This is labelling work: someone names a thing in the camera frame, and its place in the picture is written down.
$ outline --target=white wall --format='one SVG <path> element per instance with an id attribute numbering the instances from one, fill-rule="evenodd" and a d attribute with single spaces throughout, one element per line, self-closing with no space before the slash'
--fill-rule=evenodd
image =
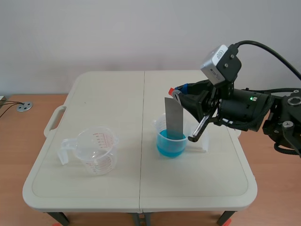
<path id="1" fill-rule="evenodd" d="M 257 40 L 301 69 L 300 0 L 1 0 L 0 93 L 65 93 L 93 70 L 197 70 L 220 44 Z M 236 87 L 300 87 L 242 46 Z"/>

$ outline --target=white folding table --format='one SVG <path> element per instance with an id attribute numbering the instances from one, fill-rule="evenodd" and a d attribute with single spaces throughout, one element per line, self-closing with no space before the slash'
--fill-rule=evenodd
<path id="1" fill-rule="evenodd" d="M 225 210 L 218 224 L 248 207 L 257 185 L 232 129 L 210 125 L 209 150 L 191 143 L 178 158 L 156 150 L 152 120 L 164 113 L 171 87 L 204 80 L 201 71 L 89 72 L 77 78 L 63 106 L 53 113 L 47 137 L 23 187 L 25 202 L 68 225 L 67 212 Z M 56 129 L 53 125 L 64 111 Z M 190 114 L 184 116 L 197 122 Z M 116 168 L 89 175 L 78 159 L 61 165 L 57 150 L 65 138 L 94 125 L 119 137 Z M 145 215 L 149 224 L 149 215 Z"/>

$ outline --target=black cable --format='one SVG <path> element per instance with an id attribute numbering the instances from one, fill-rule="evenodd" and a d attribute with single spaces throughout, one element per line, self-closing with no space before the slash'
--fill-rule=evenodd
<path id="1" fill-rule="evenodd" d="M 2 105 L 0 105 L 0 107 L 3 106 L 3 105 L 12 105 L 12 104 L 15 104 L 15 103 L 2 104 Z"/>
<path id="2" fill-rule="evenodd" d="M 292 154 L 292 155 L 298 155 L 298 153 L 293 149 L 286 149 L 279 147 L 279 144 L 274 144 L 274 149 L 282 154 Z"/>
<path id="3" fill-rule="evenodd" d="M 266 89 L 266 90 L 250 90 L 250 89 L 243 89 L 250 92 L 257 92 L 257 93 L 283 93 L 283 92 L 294 92 L 294 90 L 299 90 L 299 88 L 280 88 L 280 89 Z"/>
<path id="4" fill-rule="evenodd" d="M 268 51 L 270 54 L 272 54 L 278 60 L 280 60 L 285 66 L 287 66 L 299 78 L 299 80 L 301 80 L 301 74 L 297 71 L 297 69 L 295 69 L 287 60 L 285 60 L 280 54 L 278 54 L 276 51 L 272 50 L 270 47 L 263 45 L 260 42 L 251 41 L 251 40 L 240 41 L 238 43 L 235 43 L 234 45 L 238 48 L 239 46 L 246 45 L 246 44 L 258 46 L 258 47 L 264 49 L 265 51 Z"/>
<path id="5" fill-rule="evenodd" d="M 1 101 L 3 101 L 3 102 L 12 102 L 12 103 L 18 103 L 18 104 L 24 104 L 24 103 L 22 103 L 22 102 L 20 102 L 20 101 L 11 101 L 11 100 L 0 100 L 0 102 Z"/>
<path id="6" fill-rule="evenodd" d="M 12 106 L 14 106 L 14 105 L 19 105 L 19 103 L 12 104 L 11 106 L 9 106 L 9 107 L 2 113 L 2 115 L 4 115 L 4 113 L 7 112 L 7 110 L 8 110 L 9 108 L 11 108 Z"/>

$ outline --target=blue liquid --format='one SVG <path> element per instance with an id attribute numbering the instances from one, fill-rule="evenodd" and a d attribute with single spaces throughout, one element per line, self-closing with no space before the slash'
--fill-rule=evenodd
<path id="1" fill-rule="evenodd" d="M 167 137 L 167 130 L 163 130 L 160 134 L 168 139 L 172 139 L 172 137 Z M 162 136 L 157 136 L 157 148 L 158 151 L 167 157 L 174 158 L 182 154 L 185 149 L 187 140 L 184 141 L 176 141 L 178 139 L 166 140 Z"/>

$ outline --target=measuring cup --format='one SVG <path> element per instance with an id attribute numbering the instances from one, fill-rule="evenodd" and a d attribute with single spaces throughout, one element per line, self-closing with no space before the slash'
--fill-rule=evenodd
<path id="1" fill-rule="evenodd" d="M 81 132 L 77 138 L 62 141 L 57 152 L 62 165 L 68 163 L 68 152 L 81 160 L 92 174 L 105 174 L 111 171 L 117 162 L 116 145 L 118 139 L 105 127 L 91 127 Z"/>
<path id="2" fill-rule="evenodd" d="M 186 119 L 183 120 L 183 139 L 167 138 L 166 116 L 163 114 L 157 120 L 153 121 L 153 126 L 157 132 L 157 149 L 167 157 L 177 157 L 185 149 L 188 136 L 191 134 L 191 124 Z"/>

